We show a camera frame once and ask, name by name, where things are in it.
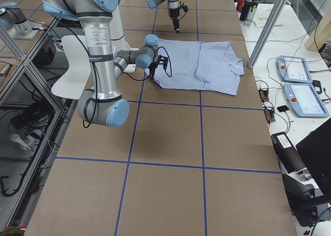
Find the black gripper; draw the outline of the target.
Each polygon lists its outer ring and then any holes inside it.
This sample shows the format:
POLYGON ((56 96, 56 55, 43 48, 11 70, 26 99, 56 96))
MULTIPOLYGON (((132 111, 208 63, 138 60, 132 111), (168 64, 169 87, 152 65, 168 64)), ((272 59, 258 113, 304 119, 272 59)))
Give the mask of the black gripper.
POLYGON ((169 14, 170 14, 170 18, 173 22, 173 25, 174 25, 174 30, 175 32, 178 34, 179 33, 179 14, 180 14, 180 11, 179 11, 179 8, 170 8, 169 9, 169 14))
POLYGON ((159 65, 159 62, 156 61, 156 62, 151 63, 149 66, 149 77, 152 80, 154 80, 154 78, 155 78, 155 70, 158 67, 158 65, 159 65))

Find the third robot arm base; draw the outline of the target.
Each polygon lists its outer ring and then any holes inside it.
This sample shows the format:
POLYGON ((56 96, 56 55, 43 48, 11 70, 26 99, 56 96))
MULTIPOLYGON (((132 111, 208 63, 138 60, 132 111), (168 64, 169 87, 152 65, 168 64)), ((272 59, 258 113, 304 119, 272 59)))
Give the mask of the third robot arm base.
POLYGON ((32 40, 39 30, 39 25, 29 21, 15 2, 1 4, 1 26, 13 39, 32 40))

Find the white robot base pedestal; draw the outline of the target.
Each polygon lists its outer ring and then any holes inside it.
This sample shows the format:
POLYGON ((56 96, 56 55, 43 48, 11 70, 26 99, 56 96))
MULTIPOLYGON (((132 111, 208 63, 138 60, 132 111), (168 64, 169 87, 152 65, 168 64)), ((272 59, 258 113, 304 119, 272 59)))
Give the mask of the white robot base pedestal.
POLYGON ((111 46, 113 53, 113 61, 115 61, 115 53, 120 50, 137 50, 137 48, 132 48, 126 42, 121 15, 119 7, 112 12, 112 20, 109 23, 111 46))

